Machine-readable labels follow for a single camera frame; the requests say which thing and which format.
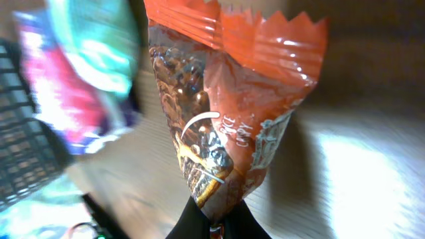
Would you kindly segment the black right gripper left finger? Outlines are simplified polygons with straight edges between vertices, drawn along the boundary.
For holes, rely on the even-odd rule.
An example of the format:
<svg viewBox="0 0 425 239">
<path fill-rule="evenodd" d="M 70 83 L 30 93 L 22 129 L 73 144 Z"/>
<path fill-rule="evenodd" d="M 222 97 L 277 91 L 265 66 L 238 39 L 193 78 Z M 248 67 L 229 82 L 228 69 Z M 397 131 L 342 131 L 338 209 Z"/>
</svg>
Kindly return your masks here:
<svg viewBox="0 0 425 239">
<path fill-rule="evenodd" d="M 210 221 L 197 206 L 193 197 L 189 197 L 176 225 L 166 239 L 209 239 Z"/>
</svg>

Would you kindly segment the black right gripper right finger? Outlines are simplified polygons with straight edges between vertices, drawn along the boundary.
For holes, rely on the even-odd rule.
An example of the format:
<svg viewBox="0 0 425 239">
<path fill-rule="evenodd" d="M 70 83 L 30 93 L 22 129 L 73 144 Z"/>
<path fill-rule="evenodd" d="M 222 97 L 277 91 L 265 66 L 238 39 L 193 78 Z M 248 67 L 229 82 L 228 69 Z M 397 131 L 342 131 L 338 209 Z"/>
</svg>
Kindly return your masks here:
<svg viewBox="0 0 425 239">
<path fill-rule="evenodd" d="M 242 200 L 224 218 L 224 239 L 271 239 L 271 237 Z"/>
</svg>

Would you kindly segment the orange brown snack bar wrapper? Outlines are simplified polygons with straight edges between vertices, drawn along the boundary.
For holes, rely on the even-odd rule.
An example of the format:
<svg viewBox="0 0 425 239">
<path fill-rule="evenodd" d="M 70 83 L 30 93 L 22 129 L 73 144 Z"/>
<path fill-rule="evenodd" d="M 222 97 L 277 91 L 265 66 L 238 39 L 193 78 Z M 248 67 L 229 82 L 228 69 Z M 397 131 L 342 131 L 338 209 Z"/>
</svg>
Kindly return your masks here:
<svg viewBox="0 0 425 239">
<path fill-rule="evenodd" d="M 181 172 L 218 222 L 262 184 L 315 88 L 327 20 L 265 18 L 217 1 L 145 2 L 149 54 Z"/>
</svg>

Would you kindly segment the red purple floral tissue pack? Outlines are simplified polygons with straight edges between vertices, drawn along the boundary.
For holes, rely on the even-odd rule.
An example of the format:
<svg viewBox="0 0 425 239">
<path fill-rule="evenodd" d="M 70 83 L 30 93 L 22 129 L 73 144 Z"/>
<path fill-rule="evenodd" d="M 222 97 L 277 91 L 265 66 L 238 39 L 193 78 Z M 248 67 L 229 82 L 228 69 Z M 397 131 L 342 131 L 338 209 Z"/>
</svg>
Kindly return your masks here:
<svg viewBox="0 0 425 239">
<path fill-rule="evenodd" d="M 133 99 L 118 100 L 81 79 L 57 43 L 44 9 L 13 16 L 35 118 L 63 140 L 70 154 L 96 153 L 135 127 L 139 114 Z"/>
</svg>

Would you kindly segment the teal snack packet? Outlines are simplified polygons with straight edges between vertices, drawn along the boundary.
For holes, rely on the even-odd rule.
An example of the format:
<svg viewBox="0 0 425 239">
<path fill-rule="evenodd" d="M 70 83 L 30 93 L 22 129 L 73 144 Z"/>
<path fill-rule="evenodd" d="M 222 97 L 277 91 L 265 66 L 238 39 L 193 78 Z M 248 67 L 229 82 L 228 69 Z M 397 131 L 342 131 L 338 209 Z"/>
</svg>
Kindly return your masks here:
<svg viewBox="0 0 425 239">
<path fill-rule="evenodd" d="M 48 0 L 54 35 L 82 79 L 117 98 L 129 95 L 139 35 L 124 0 Z"/>
</svg>

